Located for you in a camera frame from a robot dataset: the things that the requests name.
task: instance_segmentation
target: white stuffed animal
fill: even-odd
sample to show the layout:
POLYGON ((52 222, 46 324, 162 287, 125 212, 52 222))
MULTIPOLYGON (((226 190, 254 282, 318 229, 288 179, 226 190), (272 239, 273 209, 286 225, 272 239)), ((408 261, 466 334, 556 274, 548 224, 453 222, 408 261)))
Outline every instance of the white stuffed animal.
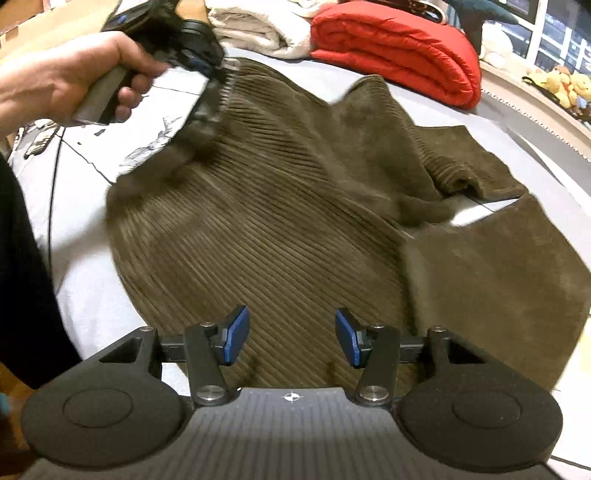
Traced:
POLYGON ((482 26, 482 51, 480 58, 493 67, 502 70, 513 53, 513 44, 509 35, 500 24, 485 23, 482 26))

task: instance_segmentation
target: human hand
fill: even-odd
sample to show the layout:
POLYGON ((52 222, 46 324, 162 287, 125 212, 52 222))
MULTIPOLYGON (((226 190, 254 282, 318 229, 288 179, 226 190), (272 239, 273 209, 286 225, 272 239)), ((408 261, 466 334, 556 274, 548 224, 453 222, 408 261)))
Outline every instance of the human hand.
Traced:
POLYGON ((124 122, 167 64, 154 60, 121 32, 103 32, 30 54, 0 68, 0 134, 38 118, 71 125, 90 86, 116 65, 135 70, 118 93, 115 116, 124 122))

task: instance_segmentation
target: white bed sheet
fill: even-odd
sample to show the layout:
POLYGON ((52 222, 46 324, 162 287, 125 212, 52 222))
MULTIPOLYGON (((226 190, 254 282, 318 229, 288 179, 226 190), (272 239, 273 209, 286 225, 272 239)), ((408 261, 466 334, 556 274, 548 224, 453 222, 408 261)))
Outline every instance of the white bed sheet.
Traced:
MULTIPOLYGON (((361 76, 309 60, 286 62, 241 50, 232 50, 230 54, 269 64, 328 101, 339 99, 361 76)), ((83 358, 145 325, 121 285, 108 246, 104 225, 108 182, 115 181, 123 165, 128 163, 125 157, 133 156, 138 147, 150 145, 154 151, 174 135, 203 86, 204 78, 197 73, 170 70, 156 80, 155 88, 125 124, 110 125, 106 129, 69 128, 64 133, 51 232, 53 278, 64 325, 83 358)), ((586 195, 574 192, 574 187, 565 182, 572 190, 572 194, 569 193, 491 121, 448 108, 398 86, 391 85, 390 90, 418 125, 466 125, 472 136, 506 163, 515 178, 539 199, 550 220, 591 268, 591 218, 585 212, 589 211, 587 207, 591 203, 587 203, 586 195)), ((48 248, 48 206, 58 143, 56 137, 44 154, 28 160, 22 158, 27 148, 23 144, 11 157, 42 251, 48 248)), ((461 211, 453 221, 456 225, 476 221, 508 204, 479 205, 466 198, 458 202, 461 211)), ((585 435, 591 429, 591 414, 583 408, 581 400, 586 400, 591 393, 591 371, 586 372, 580 361, 589 353, 581 354, 580 350, 578 348, 557 386, 560 392, 556 392, 556 398, 565 412, 565 428, 555 455, 591 466, 588 449, 577 447, 588 442, 585 435)), ((163 380, 179 393, 188 393, 186 378, 176 365, 164 366, 163 380)), ((587 477, 591 477, 591 472, 587 473, 587 477)))

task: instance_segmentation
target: folded red comforter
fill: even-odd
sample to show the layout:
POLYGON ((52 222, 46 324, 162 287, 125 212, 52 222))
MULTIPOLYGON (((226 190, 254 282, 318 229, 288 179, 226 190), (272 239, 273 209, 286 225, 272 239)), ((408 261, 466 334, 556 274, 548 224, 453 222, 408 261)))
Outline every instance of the folded red comforter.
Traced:
POLYGON ((461 108, 480 101, 478 56, 457 28, 370 2, 314 18, 312 57, 393 82, 461 108))

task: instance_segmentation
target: person's leg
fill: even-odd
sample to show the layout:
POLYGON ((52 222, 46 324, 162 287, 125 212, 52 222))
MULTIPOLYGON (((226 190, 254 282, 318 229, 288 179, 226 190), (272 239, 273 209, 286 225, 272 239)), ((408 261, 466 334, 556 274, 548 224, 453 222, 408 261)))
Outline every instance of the person's leg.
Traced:
POLYGON ((0 362, 31 388, 80 362, 61 322, 20 185, 1 157, 0 362))

